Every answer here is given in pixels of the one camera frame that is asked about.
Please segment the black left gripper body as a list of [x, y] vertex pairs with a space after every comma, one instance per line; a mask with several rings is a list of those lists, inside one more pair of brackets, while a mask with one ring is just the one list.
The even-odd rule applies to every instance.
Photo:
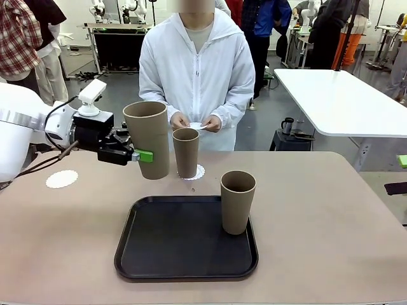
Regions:
[[86, 117], [78, 112], [73, 116], [73, 141], [78, 149], [99, 149], [114, 127], [114, 114], [101, 111], [96, 116]]

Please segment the person's right hand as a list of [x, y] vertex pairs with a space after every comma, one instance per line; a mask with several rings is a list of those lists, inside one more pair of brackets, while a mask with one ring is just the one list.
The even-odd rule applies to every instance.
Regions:
[[183, 113], [176, 112], [170, 119], [170, 125], [173, 130], [178, 130], [180, 128], [190, 127], [190, 122]]

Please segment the person's left hand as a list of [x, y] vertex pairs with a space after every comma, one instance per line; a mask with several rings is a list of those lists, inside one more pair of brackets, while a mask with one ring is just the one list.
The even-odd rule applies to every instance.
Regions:
[[222, 122], [217, 116], [210, 115], [203, 120], [201, 126], [208, 132], [217, 133], [222, 127]]

